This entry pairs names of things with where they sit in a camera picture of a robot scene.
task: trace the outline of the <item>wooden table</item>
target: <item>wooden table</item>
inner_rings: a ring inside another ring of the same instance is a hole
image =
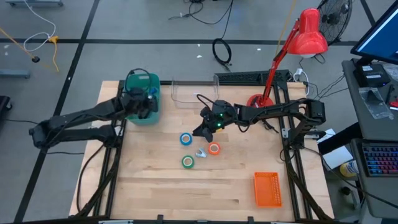
[[[116,96],[117,87],[117,81],[103,82],[98,102]],[[290,99],[305,97],[301,83],[288,83],[288,87]],[[251,95],[263,89],[262,86],[220,86],[220,99],[246,104]],[[183,146],[179,137],[184,132],[191,133],[201,123],[200,109],[178,109],[170,97],[171,86],[162,86],[161,92],[159,124],[135,126],[127,122],[111,218],[155,220],[158,214],[163,214],[165,220],[245,221],[248,216],[255,221],[294,220],[285,163],[279,159],[280,134],[265,130],[260,123],[241,133],[232,124],[214,134],[214,141],[222,147],[218,156],[197,158],[195,151],[208,145],[205,138],[194,137],[190,146]],[[277,119],[269,122],[279,130]],[[100,145],[99,141],[87,143],[83,164]],[[318,150],[313,140],[306,140],[305,145]],[[321,159],[309,151],[301,153],[308,191],[325,213],[333,217]],[[182,167],[185,155],[194,156],[193,169]],[[103,156],[104,150],[89,163],[83,175],[81,205],[98,186]],[[282,208],[256,207],[255,171],[279,173]],[[301,217],[305,217],[298,189],[297,195]],[[70,214],[76,214],[76,193]]]

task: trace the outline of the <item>tape roll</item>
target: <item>tape roll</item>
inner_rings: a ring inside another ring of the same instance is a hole
[[[218,155],[220,153],[221,146],[217,142],[211,142],[209,144],[208,151],[211,155]]]
[[[192,135],[190,133],[182,133],[182,135],[180,136],[180,142],[184,146],[191,145],[191,143],[192,143]]]
[[[191,169],[195,164],[192,156],[184,156],[181,160],[182,166],[186,169]]]

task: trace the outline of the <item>orange plastic tray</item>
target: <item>orange plastic tray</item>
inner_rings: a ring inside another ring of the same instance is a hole
[[[280,208],[282,197],[280,196],[279,176],[277,172],[255,172],[254,191],[258,207]]]

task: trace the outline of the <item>desk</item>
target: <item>desk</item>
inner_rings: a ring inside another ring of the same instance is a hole
[[[118,83],[103,82],[98,102],[114,97]],[[291,99],[305,97],[301,83],[288,86]],[[262,86],[220,86],[220,99],[245,104],[251,95],[263,89]],[[170,97],[171,86],[162,85],[161,94],[159,124],[135,126],[127,122],[111,218],[155,220],[158,214],[163,214],[165,220],[247,221],[248,216],[255,221],[294,220],[286,168],[279,159],[280,134],[266,131],[261,124],[252,125],[246,133],[240,133],[235,125],[228,126],[214,135],[222,147],[220,154],[206,159],[195,157],[194,168],[186,170],[181,165],[182,157],[194,156],[199,147],[208,145],[205,138],[198,137],[188,147],[179,142],[181,133],[191,132],[201,123],[200,109],[177,109]],[[279,125],[278,119],[269,122],[276,128]],[[87,143],[83,164],[100,145],[99,141]],[[305,145],[317,149],[313,140],[306,140]],[[309,151],[302,151],[301,155],[308,191],[325,213],[333,217],[320,157]],[[81,205],[98,186],[103,156],[102,150],[83,175]],[[282,208],[256,207],[255,171],[279,173]],[[301,194],[297,192],[301,217],[305,217]],[[70,214],[76,214],[76,193]]]
[[[393,120],[389,118],[374,119],[359,95],[359,85],[354,77],[354,63],[352,61],[343,61],[341,64],[358,122],[337,133],[332,138],[321,142],[318,145],[320,152],[326,154],[340,146],[349,144],[352,139],[356,138],[376,141],[398,141],[398,111],[392,110],[394,114]],[[390,85],[396,86],[396,90],[391,93],[391,99],[393,99],[393,96],[398,95],[398,82],[391,78],[389,84],[379,88],[379,92],[384,99],[387,96]]]

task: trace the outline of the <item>keyboard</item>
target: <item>keyboard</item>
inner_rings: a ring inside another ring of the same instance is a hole
[[[370,177],[398,177],[398,144],[367,142],[362,153]]]
[[[228,72],[216,73],[220,84],[224,85],[265,85],[269,71],[256,72]],[[274,82],[287,82],[290,74],[288,70],[278,70],[274,75]]]

